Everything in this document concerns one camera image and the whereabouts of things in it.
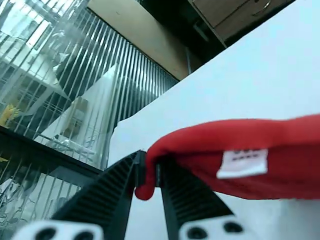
white table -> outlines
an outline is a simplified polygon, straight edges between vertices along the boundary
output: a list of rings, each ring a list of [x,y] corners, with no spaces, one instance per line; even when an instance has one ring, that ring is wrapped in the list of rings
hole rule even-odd
[[[320,113],[320,1],[297,0],[137,114],[120,122],[109,165],[183,127],[231,118]],[[317,240],[320,201],[219,194],[264,240]],[[161,193],[132,201],[126,240],[168,239]]]

wooden cabinet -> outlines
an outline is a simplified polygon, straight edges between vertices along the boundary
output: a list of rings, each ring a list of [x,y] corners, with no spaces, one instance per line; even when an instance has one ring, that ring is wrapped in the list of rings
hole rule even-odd
[[[194,6],[215,27],[248,0],[193,0]]]
[[[215,33],[223,40],[294,0],[192,0]]]
[[[276,8],[289,2],[288,0],[249,0],[237,11],[214,26],[217,34],[223,39],[235,35],[250,24],[268,15]]]

yellow object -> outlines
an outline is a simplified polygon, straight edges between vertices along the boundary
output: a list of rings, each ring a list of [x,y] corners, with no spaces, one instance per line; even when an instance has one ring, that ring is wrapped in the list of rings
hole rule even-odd
[[[5,107],[3,113],[0,116],[0,126],[6,128],[6,123],[9,119],[14,119],[18,116],[19,109],[17,109],[12,104],[9,104]]]
[[[5,158],[0,157],[0,163],[1,163],[1,162],[8,162],[8,161],[9,161],[8,159],[5,159]]]

red cloth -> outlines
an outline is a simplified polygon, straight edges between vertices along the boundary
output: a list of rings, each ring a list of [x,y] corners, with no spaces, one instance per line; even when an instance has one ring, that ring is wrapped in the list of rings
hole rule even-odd
[[[268,149],[266,174],[217,179],[224,151]],[[146,154],[141,200],[154,193],[155,162],[170,155],[213,191],[244,199],[320,199],[320,114],[289,120],[230,119],[203,123],[160,138]]]

white surface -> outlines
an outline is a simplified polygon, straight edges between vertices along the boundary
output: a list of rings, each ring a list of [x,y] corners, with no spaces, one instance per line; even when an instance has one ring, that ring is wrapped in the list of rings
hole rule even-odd
[[[107,106],[111,105],[112,91],[116,81],[116,70],[117,65],[115,64],[82,95],[82,98],[88,101],[87,111],[79,133],[75,138],[72,138],[72,141],[79,144],[80,147],[85,146],[90,151],[96,152],[94,157],[96,162],[87,162],[85,161],[87,158],[80,157],[78,153],[73,154],[73,157],[96,168],[100,167],[100,162],[98,162],[101,159],[101,153],[99,152],[100,145],[106,139],[106,123],[108,122],[107,117],[110,111]],[[68,121],[71,110],[72,106],[68,107],[41,134],[50,139],[60,134],[63,131],[65,122]],[[42,136],[37,136],[34,140],[44,145],[49,141]]]
[[[183,127],[230,118],[320,113],[320,1],[297,0],[118,124],[109,165]],[[320,202],[244,200],[219,194],[265,240],[317,240]],[[168,239],[160,191],[133,199],[127,240]]]

